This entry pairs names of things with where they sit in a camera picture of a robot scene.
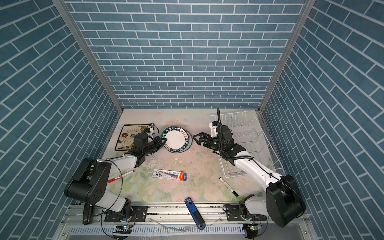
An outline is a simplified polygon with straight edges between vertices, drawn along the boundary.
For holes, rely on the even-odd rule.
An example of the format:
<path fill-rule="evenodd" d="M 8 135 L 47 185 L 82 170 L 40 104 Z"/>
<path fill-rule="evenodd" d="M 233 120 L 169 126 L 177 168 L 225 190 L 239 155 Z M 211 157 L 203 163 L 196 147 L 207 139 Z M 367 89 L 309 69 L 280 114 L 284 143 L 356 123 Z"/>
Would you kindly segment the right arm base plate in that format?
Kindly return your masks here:
<path fill-rule="evenodd" d="M 251 215 L 245 210 L 245 208 L 239 205 L 225 204 L 222 206 L 223 211 L 226 214 L 228 222 L 239 222 L 239 221 L 266 221 L 267 216 L 264 215 Z"/>

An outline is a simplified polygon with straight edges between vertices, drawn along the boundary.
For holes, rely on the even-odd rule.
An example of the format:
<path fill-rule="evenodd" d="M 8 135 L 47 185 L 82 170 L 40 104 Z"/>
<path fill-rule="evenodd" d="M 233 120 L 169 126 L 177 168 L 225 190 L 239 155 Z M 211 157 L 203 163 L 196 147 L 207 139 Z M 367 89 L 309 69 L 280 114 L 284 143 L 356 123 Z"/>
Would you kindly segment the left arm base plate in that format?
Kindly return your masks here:
<path fill-rule="evenodd" d="M 148 206 L 131 206 L 118 213 L 107 211 L 104 221 L 106 223 L 142 223 L 147 218 L 148 209 Z"/>

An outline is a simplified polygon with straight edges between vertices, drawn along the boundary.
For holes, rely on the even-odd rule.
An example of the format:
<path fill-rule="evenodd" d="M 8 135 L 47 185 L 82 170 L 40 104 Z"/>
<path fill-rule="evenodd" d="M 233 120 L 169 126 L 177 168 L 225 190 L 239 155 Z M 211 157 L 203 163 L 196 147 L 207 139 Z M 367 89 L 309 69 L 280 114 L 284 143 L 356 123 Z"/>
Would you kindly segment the black patterned round plate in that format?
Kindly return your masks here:
<path fill-rule="evenodd" d="M 161 138 L 167 139 L 164 147 L 175 154 L 187 151 L 193 143 L 192 135 L 178 126 L 170 126 L 164 129 Z"/>

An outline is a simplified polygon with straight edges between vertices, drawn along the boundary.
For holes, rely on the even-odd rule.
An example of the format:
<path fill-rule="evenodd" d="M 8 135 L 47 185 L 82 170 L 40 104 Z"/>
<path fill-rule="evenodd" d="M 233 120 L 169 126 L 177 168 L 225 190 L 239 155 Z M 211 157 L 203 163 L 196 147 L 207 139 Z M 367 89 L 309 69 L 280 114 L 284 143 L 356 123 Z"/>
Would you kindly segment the black square plate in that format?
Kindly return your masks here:
<path fill-rule="evenodd" d="M 125 124 L 119 134 L 117 143 L 115 145 L 115 151 L 129 151 L 134 145 L 134 138 L 139 133 L 148 133 L 146 127 L 151 124 Z"/>

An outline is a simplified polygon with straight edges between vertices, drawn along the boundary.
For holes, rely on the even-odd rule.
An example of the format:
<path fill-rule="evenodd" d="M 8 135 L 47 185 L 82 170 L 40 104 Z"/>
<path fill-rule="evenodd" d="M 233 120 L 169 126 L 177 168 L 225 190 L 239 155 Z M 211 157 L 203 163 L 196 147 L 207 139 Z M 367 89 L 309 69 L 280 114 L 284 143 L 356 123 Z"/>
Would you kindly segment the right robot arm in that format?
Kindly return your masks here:
<path fill-rule="evenodd" d="M 285 227 L 306 211 L 296 180 L 277 173 L 279 162 L 256 113 L 251 111 L 210 116 L 210 133 L 198 133 L 193 139 L 217 154 L 223 169 L 238 169 L 251 177 L 266 194 L 264 200 L 249 195 L 239 203 L 241 216 L 250 219 L 263 215 L 277 226 Z"/>

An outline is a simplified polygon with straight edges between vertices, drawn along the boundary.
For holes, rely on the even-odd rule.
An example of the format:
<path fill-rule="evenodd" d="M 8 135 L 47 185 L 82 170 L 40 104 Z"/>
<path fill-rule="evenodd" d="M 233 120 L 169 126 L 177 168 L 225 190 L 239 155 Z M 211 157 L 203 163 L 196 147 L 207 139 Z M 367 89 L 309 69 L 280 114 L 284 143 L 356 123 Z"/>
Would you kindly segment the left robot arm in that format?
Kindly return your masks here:
<path fill-rule="evenodd" d="M 131 201 L 108 190 L 111 180 L 120 180 L 123 185 L 124 171 L 130 172 L 141 166 L 146 156 L 152 155 L 165 146 L 166 138 L 151 137 L 139 133 L 134 137 L 131 150 L 112 159 L 83 159 L 67 184 L 64 194 L 68 198 L 85 203 L 83 224 L 92 223 L 96 207 L 115 218 L 116 222 L 129 222 L 135 216 Z"/>

